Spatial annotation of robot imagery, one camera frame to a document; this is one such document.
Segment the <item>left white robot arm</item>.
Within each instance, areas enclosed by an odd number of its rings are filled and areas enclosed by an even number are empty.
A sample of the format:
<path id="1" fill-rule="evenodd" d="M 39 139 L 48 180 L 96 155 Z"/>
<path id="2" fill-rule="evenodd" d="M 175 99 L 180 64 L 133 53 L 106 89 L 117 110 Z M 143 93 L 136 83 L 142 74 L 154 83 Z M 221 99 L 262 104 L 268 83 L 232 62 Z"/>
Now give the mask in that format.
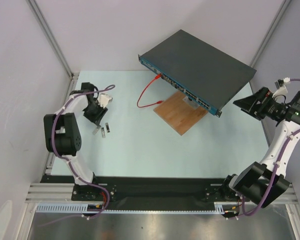
<path id="1" fill-rule="evenodd" d="M 114 84 L 99 90 L 94 84 L 84 82 L 79 90 L 70 92 L 65 104 L 55 113 L 43 117 L 45 145 L 48 152 L 63 160 L 77 185 L 85 185 L 82 194 L 89 200 L 100 195 L 100 187 L 93 183 L 95 174 L 80 154 L 82 137 L 77 118 L 85 117 L 100 128 L 112 97 L 107 94 Z"/>

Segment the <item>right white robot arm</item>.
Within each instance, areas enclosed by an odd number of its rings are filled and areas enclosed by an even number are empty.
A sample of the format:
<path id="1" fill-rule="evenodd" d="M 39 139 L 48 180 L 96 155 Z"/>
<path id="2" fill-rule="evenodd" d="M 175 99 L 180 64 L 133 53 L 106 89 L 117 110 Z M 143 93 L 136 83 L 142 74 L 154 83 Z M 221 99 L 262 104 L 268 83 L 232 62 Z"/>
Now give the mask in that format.
<path id="1" fill-rule="evenodd" d="M 266 208 L 289 187 L 285 179 L 288 162 L 300 140 L 300 91 L 289 103 L 279 103 L 275 95 L 262 87 L 253 95 L 234 101 L 251 117 L 266 117 L 276 122 L 274 138 L 260 162 L 254 162 L 239 175 L 227 176 L 220 195 L 232 201 L 238 195 L 251 200 L 257 209 Z"/>

